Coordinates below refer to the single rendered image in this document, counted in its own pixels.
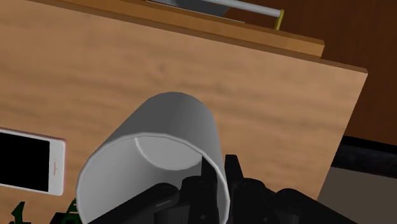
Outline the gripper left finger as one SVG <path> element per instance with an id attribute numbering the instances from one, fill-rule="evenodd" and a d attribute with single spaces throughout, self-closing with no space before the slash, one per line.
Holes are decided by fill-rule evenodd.
<path id="1" fill-rule="evenodd" d="M 219 224 L 217 189 L 216 171 L 203 158 L 201 175 L 181 188 L 156 184 L 88 224 Z"/>

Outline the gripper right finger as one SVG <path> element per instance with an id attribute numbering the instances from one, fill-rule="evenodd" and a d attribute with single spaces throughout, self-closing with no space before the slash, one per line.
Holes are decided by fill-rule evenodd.
<path id="1" fill-rule="evenodd" d="M 230 194 L 226 224 L 357 224 L 298 190 L 274 192 L 257 179 L 245 178 L 237 155 L 225 156 Z"/>

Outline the grey cup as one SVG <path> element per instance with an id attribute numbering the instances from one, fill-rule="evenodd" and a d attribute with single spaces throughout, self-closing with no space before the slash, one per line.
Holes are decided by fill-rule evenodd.
<path id="1" fill-rule="evenodd" d="M 198 99 L 181 92 L 142 103 L 88 158 L 76 185 L 82 224 L 158 183 L 181 187 L 201 173 L 206 160 L 216 172 L 219 224 L 226 224 L 230 197 L 216 122 Z"/>

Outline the dark green figure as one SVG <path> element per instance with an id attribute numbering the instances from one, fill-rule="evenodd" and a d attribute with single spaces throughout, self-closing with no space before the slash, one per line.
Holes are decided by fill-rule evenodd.
<path id="1" fill-rule="evenodd" d="M 25 202 L 21 201 L 11 212 L 11 215 L 14 217 L 13 221 L 10 221 L 9 224 L 32 224 L 31 222 L 27 222 L 23 220 L 23 210 L 24 210 Z M 57 212 L 53 215 L 52 220 L 49 224 L 82 224 L 80 216 L 77 210 L 76 199 L 73 199 L 67 208 L 67 211 L 64 213 Z"/>

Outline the white phone with black screen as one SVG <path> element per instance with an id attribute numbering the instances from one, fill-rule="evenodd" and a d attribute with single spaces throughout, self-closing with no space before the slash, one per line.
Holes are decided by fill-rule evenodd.
<path id="1" fill-rule="evenodd" d="M 66 140 L 0 127 L 0 186 L 61 196 Z"/>

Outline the wooden desk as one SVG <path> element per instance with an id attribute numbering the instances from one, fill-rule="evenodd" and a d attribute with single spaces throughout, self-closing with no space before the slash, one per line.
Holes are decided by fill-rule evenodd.
<path id="1" fill-rule="evenodd" d="M 269 188 L 316 199 L 365 71 L 300 60 L 27 0 L 0 0 L 0 127 L 67 141 L 60 197 L 0 187 L 0 224 L 48 224 L 74 198 L 89 155 L 147 98 L 168 91 L 212 111 L 223 153 Z"/>

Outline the white rod with yellow end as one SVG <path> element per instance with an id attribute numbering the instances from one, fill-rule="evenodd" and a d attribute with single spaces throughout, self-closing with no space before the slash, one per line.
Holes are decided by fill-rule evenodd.
<path id="1" fill-rule="evenodd" d="M 284 10 L 273 9 L 273 8 L 260 6 L 257 4 L 251 4 L 251 3 L 238 1 L 238 0 L 203 0 L 203 1 L 275 17 L 276 18 L 276 22 L 274 25 L 275 30 L 280 29 L 280 26 L 281 26 L 281 23 L 283 20 L 283 16 L 284 16 Z"/>

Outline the grey flat panel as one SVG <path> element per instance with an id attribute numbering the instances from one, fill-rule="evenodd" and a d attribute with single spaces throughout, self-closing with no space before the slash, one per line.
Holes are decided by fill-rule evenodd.
<path id="1" fill-rule="evenodd" d="M 229 9 L 229 7 L 227 6 L 213 4 L 203 0 L 148 0 L 148 1 L 156 2 L 160 4 L 166 4 L 169 6 L 195 11 L 198 13 L 204 13 L 216 17 L 223 17 L 223 15 Z"/>

